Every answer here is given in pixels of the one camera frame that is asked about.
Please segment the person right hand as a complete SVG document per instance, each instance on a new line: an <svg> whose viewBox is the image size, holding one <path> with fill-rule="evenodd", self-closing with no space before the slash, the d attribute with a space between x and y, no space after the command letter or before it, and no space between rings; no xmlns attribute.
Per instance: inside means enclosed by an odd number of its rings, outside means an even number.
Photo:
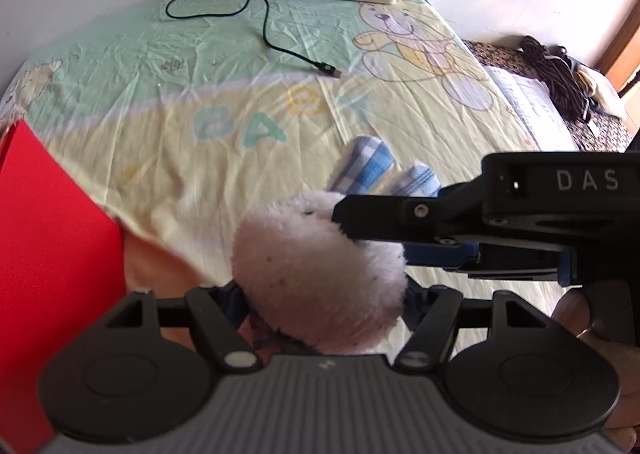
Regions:
<svg viewBox="0 0 640 454"><path fill-rule="evenodd" d="M587 300L577 290L565 292L552 318L596 350L614 367L620 382L620 400L604 426L605 435L624 452L639 446L639 349L598 338L590 329Z"/></svg>

